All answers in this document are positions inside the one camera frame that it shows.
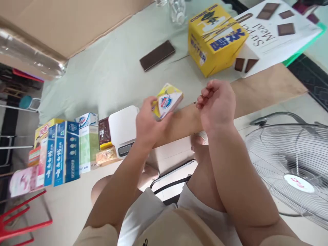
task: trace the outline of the fan hub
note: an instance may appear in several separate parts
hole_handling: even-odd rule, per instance
[[[301,177],[298,177],[296,175],[292,174],[286,174],[284,176],[284,179],[287,181],[287,183],[294,188],[306,192],[306,193],[314,193],[314,187],[307,182],[305,179],[302,179]]]

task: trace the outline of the white kitchen scale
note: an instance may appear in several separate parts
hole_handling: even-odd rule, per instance
[[[137,138],[136,117],[139,109],[129,106],[108,117],[110,138],[117,156],[124,159]]]

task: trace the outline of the electric fan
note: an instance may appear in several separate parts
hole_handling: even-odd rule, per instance
[[[269,118],[282,114],[298,124],[267,124]],[[327,126],[307,124],[290,112],[270,114],[251,125],[260,128],[246,136],[246,145],[270,193],[328,230]]]

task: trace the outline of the knee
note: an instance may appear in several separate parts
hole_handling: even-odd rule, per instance
[[[91,190],[91,202],[92,206],[95,204],[97,198],[99,197],[102,190],[105,188],[107,183],[109,182],[111,175],[103,177],[102,179],[98,180],[95,185],[92,187]]]

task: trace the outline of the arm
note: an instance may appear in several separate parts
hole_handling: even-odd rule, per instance
[[[164,132],[172,114],[157,122],[151,111],[156,97],[147,98],[137,115],[137,139],[131,150],[99,195],[84,226],[115,227],[119,235],[123,219],[131,206],[137,184],[152,147]]]
[[[296,237],[279,216],[234,127],[236,102],[230,84],[210,81],[197,101],[217,189],[243,245],[259,245],[271,235]]]

